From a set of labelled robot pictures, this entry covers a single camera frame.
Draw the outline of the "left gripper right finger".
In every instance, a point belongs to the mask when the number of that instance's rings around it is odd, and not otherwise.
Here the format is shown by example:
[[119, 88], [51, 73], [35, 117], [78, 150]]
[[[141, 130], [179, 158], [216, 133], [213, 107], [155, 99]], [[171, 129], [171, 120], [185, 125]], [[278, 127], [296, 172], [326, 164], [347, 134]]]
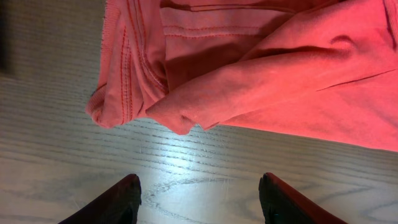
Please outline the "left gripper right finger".
[[346, 224], [270, 172], [259, 181], [259, 200], [266, 224]]

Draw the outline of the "red printed t-shirt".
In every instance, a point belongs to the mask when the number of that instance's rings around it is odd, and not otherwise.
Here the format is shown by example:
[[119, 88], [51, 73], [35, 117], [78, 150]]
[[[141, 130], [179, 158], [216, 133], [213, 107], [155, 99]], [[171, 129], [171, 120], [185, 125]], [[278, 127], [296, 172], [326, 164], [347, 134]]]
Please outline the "red printed t-shirt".
[[86, 112], [397, 150], [397, 2], [108, 1]]

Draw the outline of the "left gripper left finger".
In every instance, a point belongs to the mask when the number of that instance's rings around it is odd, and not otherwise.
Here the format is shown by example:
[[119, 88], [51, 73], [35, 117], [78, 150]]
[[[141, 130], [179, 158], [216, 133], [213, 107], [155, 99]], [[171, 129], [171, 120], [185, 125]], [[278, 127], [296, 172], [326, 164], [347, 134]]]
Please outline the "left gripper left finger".
[[141, 183], [129, 174], [59, 224], [136, 224]]

